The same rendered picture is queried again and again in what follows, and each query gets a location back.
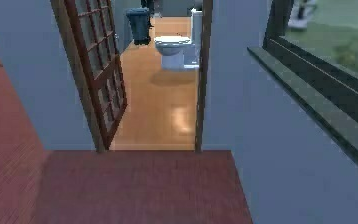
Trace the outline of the white toilet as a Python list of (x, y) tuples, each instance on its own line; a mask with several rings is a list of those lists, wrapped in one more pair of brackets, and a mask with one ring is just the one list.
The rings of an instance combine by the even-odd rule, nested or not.
[(191, 34), (187, 36), (158, 36), (154, 38), (161, 54), (161, 67), (165, 70), (190, 70), (199, 68), (203, 12), (191, 10)]

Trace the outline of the brown paned room door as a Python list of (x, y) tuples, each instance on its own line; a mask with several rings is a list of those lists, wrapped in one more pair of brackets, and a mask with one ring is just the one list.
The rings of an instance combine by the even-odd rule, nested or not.
[(87, 84), (98, 151), (109, 150), (127, 107), (111, 0), (64, 0)]

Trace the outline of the dark blue waste bin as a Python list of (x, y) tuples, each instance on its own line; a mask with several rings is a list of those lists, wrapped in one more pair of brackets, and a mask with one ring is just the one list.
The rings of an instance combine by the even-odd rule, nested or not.
[(148, 8), (129, 8), (126, 16), (131, 26), (135, 45), (148, 45), (151, 41), (149, 35), (150, 14)]

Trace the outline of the dark framed window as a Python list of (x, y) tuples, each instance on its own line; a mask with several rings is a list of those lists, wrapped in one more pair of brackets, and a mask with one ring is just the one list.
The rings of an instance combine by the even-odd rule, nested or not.
[(269, 0), (248, 51), (358, 167), (358, 0)]

